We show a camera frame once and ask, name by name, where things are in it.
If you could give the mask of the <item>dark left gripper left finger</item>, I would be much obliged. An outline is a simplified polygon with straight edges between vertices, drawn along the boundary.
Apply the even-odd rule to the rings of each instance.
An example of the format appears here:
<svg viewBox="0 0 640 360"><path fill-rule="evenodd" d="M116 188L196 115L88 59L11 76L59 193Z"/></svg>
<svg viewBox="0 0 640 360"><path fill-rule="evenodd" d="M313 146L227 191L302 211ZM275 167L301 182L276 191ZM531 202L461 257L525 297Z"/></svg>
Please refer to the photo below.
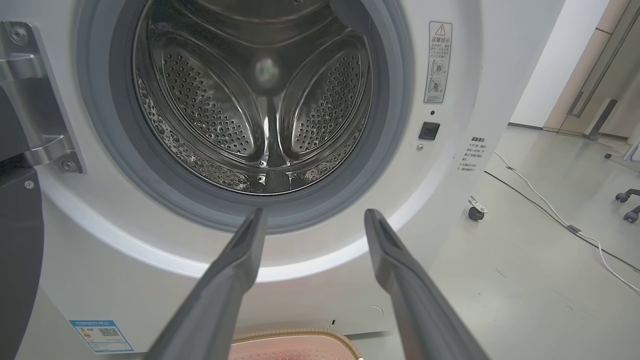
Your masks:
<svg viewBox="0 0 640 360"><path fill-rule="evenodd" d="M227 360L244 295L258 278L267 214L256 208L206 269L145 360Z"/></svg>

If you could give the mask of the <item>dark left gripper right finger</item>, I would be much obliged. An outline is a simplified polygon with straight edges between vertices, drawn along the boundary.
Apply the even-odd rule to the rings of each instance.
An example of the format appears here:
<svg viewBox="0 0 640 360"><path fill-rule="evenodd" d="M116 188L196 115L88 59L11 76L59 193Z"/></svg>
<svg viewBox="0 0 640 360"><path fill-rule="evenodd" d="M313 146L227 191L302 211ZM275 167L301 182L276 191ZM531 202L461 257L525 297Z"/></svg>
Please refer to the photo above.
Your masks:
<svg viewBox="0 0 640 360"><path fill-rule="evenodd" d="M379 210L364 214L375 280L391 298L406 360L489 360Z"/></svg>

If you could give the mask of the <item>dark grey round washer door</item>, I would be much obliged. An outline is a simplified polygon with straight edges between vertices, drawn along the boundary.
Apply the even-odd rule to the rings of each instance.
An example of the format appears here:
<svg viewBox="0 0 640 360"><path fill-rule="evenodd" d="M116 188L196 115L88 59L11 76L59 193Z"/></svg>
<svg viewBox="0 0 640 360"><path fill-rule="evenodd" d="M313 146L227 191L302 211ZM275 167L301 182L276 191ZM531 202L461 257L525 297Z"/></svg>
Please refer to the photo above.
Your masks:
<svg viewBox="0 0 640 360"><path fill-rule="evenodd" d="M41 280L44 220L38 173L6 91L0 88L0 360L15 360Z"/></svg>

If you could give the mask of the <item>white front-load washing machine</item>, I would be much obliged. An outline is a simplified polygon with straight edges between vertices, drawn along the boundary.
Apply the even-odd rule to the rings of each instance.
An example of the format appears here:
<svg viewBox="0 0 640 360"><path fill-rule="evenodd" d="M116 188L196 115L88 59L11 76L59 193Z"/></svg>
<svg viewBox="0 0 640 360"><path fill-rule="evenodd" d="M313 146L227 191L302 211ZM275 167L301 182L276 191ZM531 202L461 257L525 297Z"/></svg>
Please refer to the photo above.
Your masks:
<svg viewBox="0 0 640 360"><path fill-rule="evenodd" d="M473 173L495 0L0 0L2 87L43 196L39 286L96 353L146 353L265 210L237 333L393 328L376 209L428 268Z"/></svg>

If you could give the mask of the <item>cream laundry basket brown rim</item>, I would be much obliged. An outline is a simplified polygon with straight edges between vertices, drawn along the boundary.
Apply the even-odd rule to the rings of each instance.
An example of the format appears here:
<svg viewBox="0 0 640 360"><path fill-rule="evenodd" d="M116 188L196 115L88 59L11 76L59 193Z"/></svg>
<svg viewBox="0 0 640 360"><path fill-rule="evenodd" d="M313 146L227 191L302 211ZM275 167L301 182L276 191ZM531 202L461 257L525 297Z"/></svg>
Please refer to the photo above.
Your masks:
<svg viewBox="0 0 640 360"><path fill-rule="evenodd" d="M286 328L233 338L227 360L364 360L359 349L329 328Z"/></svg>

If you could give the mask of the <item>metal caster foot black wheel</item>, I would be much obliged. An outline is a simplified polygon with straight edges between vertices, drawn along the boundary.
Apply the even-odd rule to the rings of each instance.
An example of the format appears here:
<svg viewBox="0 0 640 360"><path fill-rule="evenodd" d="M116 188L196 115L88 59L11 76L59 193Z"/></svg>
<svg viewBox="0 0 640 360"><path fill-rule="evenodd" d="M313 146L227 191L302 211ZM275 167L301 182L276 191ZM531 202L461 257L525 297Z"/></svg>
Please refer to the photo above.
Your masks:
<svg viewBox="0 0 640 360"><path fill-rule="evenodd" d="M478 222L484 219L485 215L489 212L489 210L473 196L469 196L468 204L467 217L471 219L471 221Z"/></svg>

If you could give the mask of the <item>white partition panel metal frame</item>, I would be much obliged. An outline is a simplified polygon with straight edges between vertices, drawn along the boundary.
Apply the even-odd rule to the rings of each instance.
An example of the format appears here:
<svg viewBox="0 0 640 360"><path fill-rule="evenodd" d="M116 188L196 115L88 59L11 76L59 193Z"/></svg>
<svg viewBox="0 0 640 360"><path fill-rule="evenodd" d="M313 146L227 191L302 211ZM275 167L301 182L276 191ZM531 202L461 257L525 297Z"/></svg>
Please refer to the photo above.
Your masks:
<svg viewBox="0 0 640 360"><path fill-rule="evenodd" d="M486 79L498 146L566 0L487 0Z"/></svg>

